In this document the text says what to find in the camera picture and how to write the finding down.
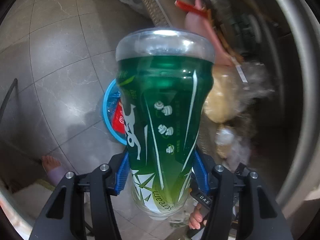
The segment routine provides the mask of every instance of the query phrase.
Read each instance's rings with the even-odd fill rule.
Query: tiled floor
[[[119,40],[152,26],[117,0],[16,0],[0,25],[0,102],[18,78],[0,125],[1,149],[31,158],[50,154],[78,173],[122,152],[102,120],[102,99],[116,75]],[[7,162],[16,162],[13,155]],[[28,162],[8,166],[7,174]],[[43,172],[26,168],[20,177]],[[135,206],[130,181],[112,202],[124,240],[172,232],[168,221],[151,220]]]

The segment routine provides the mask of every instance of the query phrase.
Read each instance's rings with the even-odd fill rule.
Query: human foot
[[[53,170],[54,168],[60,167],[61,163],[53,158],[52,156],[42,156],[41,157],[42,166],[46,173]]]

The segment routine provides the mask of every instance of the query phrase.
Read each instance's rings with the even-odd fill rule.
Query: finger
[[[188,222],[188,225],[189,225],[189,227],[190,227],[191,229],[195,229],[195,228],[193,227],[193,225],[191,224],[190,220],[189,220],[189,222]]]
[[[201,215],[200,213],[200,210],[196,209],[194,212],[193,212],[193,217],[198,221],[198,222],[201,222],[203,220],[203,216]]]
[[[194,228],[200,229],[200,223],[193,216],[190,216],[190,222]]]

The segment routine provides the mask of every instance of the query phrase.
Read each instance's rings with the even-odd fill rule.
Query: silver bolt
[[[250,172],[250,177],[253,179],[256,179],[258,177],[258,173],[256,173],[255,171]]]
[[[108,165],[108,164],[102,164],[102,165],[100,166],[100,170],[102,170],[102,171],[107,171],[107,170],[109,170],[109,165]]]
[[[224,167],[223,167],[222,165],[217,165],[217,166],[215,166],[215,169],[216,169],[216,171],[218,171],[218,172],[224,171]]]
[[[66,174],[67,179],[71,179],[74,176],[74,173],[72,171],[68,171]]]

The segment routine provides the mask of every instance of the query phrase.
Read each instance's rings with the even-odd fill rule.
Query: green bottle
[[[147,29],[116,48],[117,85],[132,171],[132,197],[151,218],[185,203],[214,49],[183,30]]]

